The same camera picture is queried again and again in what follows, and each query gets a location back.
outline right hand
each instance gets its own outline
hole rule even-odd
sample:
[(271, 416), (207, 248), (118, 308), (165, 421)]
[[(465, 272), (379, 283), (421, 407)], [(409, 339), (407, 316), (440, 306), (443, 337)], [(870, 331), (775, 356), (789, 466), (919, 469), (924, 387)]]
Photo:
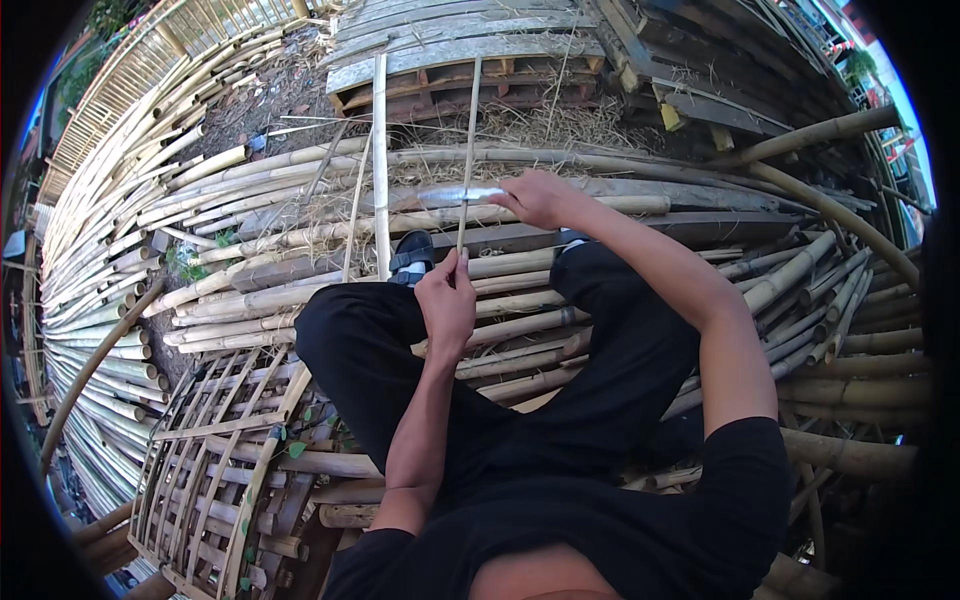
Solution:
[(599, 204), (549, 171), (527, 169), (518, 178), (502, 180), (500, 187), (509, 194), (493, 194), (491, 204), (541, 229), (579, 228), (584, 212)]

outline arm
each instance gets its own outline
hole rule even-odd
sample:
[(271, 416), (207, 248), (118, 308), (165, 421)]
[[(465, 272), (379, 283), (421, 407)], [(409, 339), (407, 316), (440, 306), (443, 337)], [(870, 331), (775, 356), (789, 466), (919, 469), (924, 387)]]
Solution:
[[(451, 287), (453, 280), (456, 287)], [(451, 250), (414, 288), (426, 324), (426, 360), (420, 383), (396, 427), (387, 453), (386, 491), (371, 530), (423, 528), (444, 480), (446, 424), (457, 362), (473, 333), (476, 294), (467, 256)]]
[(743, 296), (697, 254), (557, 176), (528, 171), (491, 196), (529, 225), (578, 229), (616, 252), (700, 332), (705, 437), (747, 417), (777, 418), (777, 392)]

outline hand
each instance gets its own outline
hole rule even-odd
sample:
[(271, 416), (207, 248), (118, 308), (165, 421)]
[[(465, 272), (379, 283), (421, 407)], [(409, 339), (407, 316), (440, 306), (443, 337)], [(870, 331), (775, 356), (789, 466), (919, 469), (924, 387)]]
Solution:
[(494, 194), (489, 197), (490, 202), (509, 209), (523, 223), (541, 229), (579, 228), (583, 214), (599, 205), (548, 171), (527, 169), (516, 179), (502, 180), (500, 187), (510, 194)]
[(414, 286), (429, 340), (427, 351), (459, 360), (476, 321), (476, 292), (467, 273), (468, 255), (451, 248), (443, 262)]

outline black sandal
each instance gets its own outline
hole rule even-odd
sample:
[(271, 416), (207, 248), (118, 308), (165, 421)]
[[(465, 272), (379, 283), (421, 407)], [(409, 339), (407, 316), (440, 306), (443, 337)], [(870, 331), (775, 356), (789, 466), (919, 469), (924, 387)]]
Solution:
[(400, 270), (415, 262), (425, 263), (427, 273), (433, 271), (436, 265), (433, 259), (433, 236), (426, 229), (407, 231), (400, 238), (400, 243), (396, 245), (396, 254), (390, 259), (391, 277), (387, 281), (408, 285), (423, 279), (423, 273), (410, 273)]
[(586, 235), (582, 231), (577, 231), (575, 229), (557, 229), (557, 233), (554, 235), (554, 250), (553, 257), (554, 259), (564, 251), (566, 245), (570, 242), (582, 240), (584, 242), (592, 241), (592, 238), (589, 235)]

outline black pants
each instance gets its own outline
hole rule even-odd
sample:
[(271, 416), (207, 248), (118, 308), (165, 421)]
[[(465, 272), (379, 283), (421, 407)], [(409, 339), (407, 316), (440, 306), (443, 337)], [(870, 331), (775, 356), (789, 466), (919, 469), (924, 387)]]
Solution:
[[(537, 473), (607, 480), (650, 439), (689, 376), (697, 331), (606, 247), (589, 242), (561, 254), (550, 285), (593, 319), (588, 364), (528, 414), (456, 381), (441, 496)], [(426, 336), (413, 290), (331, 286), (310, 300), (296, 328), (300, 359), (383, 472), (423, 366), (410, 351)]]

